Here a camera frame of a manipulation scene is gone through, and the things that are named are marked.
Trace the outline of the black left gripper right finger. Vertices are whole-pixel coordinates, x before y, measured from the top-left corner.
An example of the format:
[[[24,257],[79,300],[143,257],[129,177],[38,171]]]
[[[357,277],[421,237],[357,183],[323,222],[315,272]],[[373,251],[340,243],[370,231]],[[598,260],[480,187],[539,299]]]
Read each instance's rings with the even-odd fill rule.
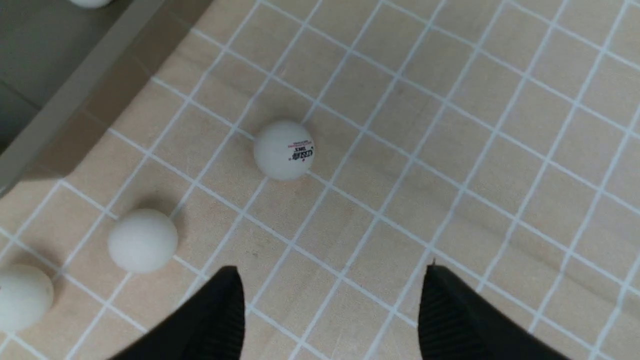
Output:
[[[424,360],[564,360],[444,265],[423,277],[417,338]]]

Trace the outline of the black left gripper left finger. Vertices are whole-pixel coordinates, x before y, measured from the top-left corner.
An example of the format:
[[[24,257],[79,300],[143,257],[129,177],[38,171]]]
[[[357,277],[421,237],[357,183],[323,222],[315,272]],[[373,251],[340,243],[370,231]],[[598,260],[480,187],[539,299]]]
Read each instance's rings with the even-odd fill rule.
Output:
[[[114,360],[239,360],[246,332],[242,278],[223,266],[178,310]]]

